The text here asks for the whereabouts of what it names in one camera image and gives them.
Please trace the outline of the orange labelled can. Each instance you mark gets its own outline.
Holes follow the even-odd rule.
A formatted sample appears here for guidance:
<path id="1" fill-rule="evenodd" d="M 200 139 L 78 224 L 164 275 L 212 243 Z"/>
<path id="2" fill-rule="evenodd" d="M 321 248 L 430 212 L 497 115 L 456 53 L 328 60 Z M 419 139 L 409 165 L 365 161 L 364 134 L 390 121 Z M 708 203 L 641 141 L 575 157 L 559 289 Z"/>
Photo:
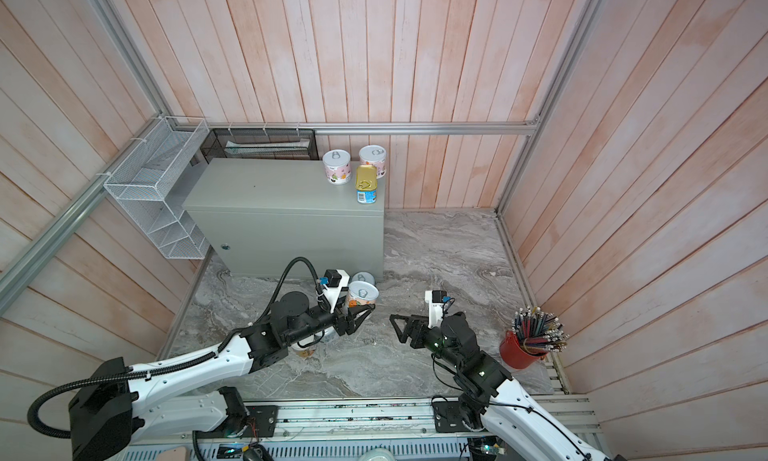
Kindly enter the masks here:
<path id="1" fill-rule="evenodd" d="M 366 281 L 353 281 L 348 286 L 349 307 L 374 304 L 379 298 L 377 287 Z"/>

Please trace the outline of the gold rectangular sardine tin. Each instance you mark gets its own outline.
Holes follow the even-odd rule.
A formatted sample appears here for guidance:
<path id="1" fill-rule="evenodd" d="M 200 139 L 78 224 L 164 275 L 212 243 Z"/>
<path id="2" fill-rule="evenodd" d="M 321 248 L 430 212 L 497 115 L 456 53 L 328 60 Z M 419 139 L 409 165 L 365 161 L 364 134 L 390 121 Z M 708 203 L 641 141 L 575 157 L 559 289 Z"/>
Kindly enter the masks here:
<path id="1" fill-rule="evenodd" d="M 373 204 L 377 200 L 377 169 L 373 165 L 362 164 L 355 172 L 356 199 L 361 204 Z"/>

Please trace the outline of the pink labelled can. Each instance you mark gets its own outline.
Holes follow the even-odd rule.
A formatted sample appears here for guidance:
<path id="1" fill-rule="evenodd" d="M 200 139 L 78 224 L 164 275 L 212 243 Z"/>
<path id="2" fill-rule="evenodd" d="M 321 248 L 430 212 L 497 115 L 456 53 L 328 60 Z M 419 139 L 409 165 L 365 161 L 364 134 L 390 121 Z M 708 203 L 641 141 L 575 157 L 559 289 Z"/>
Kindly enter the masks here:
<path id="1" fill-rule="evenodd" d="M 351 179 L 351 156 L 342 149 L 333 149 L 322 157 L 326 178 L 332 184 L 345 184 Z"/>

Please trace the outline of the pink can front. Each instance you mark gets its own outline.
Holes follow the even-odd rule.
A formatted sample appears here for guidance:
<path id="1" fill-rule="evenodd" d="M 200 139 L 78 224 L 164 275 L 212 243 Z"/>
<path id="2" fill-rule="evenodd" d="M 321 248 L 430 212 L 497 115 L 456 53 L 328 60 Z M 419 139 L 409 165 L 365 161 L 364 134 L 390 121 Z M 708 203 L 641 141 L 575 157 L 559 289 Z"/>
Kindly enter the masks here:
<path id="1" fill-rule="evenodd" d="M 359 150 L 358 156 L 362 164 L 373 166 L 376 169 L 378 179 L 386 175 L 387 151 L 383 146 L 366 145 Z"/>

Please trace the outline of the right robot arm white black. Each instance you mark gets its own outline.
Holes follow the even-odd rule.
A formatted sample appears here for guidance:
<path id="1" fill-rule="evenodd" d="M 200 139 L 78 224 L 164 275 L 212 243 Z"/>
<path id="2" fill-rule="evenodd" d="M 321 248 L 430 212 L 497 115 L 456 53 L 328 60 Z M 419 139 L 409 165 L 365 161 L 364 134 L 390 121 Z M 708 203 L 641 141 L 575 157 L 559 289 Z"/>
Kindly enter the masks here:
<path id="1" fill-rule="evenodd" d="M 426 348 L 444 361 L 461 391 L 460 424 L 486 430 L 525 460 L 607 460 L 604 452 L 580 439 L 546 411 L 494 357 L 482 350 L 464 313 L 449 315 L 435 327 L 420 315 L 392 314 L 398 340 Z"/>

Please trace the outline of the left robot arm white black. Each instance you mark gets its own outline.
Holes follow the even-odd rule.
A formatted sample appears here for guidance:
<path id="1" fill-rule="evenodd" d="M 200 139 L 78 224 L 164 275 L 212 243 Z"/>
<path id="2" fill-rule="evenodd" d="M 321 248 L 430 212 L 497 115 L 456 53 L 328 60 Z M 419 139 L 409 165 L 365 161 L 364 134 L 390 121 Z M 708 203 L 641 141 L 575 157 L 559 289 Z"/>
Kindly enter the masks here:
<path id="1" fill-rule="evenodd" d="M 28 425 L 44 436 L 70 440 L 75 460 L 106 460 L 156 428 L 241 433 L 249 411 L 236 389 L 220 388 L 212 401 L 200 403 L 192 391 L 272 366 L 291 346 L 312 347 L 330 331 L 352 335 L 375 308 L 346 306 L 345 271 L 318 274 L 302 256 L 291 262 L 310 270 L 314 305 L 303 292 L 275 290 L 255 321 L 230 330 L 210 347 L 131 366 L 122 358 L 105 361 L 90 377 L 35 399 L 27 410 Z"/>

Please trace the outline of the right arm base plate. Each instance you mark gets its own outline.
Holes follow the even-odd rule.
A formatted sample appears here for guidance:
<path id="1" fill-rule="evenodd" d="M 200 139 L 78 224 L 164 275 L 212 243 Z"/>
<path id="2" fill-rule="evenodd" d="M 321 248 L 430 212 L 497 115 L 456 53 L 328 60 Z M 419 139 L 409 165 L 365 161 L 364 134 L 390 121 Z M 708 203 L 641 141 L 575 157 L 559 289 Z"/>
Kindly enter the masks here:
<path id="1" fill-rule="evenodd" d="M 509 434 L 522 426 L 506 407 L 494 402 L 481 405 L 437 396 L 430 400 L 430 407 L 438 433 Z"/>

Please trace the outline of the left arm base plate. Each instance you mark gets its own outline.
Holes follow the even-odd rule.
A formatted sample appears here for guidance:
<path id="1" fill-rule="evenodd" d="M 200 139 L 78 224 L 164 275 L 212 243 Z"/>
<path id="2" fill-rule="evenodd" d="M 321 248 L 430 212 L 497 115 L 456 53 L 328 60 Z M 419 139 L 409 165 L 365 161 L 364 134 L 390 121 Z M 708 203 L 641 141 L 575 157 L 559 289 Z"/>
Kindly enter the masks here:
<path id="1" fill-rule="evenodd" d="M 277 405 L 247 405 L 243 413 L 229 414 L 214 429 L 199 432 L 203 439 L 269 438 L 274 435 L 278 419 Z"/>

